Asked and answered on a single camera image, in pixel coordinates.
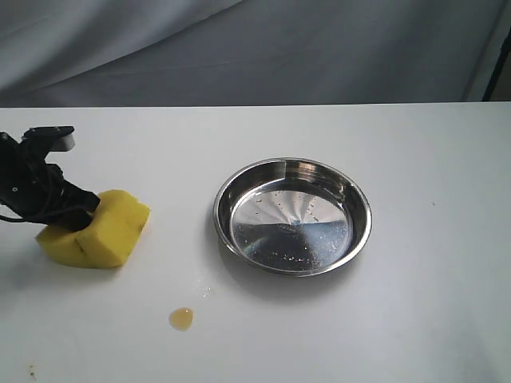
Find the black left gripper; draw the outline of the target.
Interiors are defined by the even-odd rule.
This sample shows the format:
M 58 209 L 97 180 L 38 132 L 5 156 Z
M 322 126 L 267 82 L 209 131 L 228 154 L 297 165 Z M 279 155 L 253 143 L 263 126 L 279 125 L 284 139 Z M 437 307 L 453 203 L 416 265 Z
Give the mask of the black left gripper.
M 68 231 L 88 227 L 100 198 L 66 181 L 56 164 L 27 155 L 21 140 L 1 135 L 1 205 L 8 207 L 15 219 L 39 219 Z

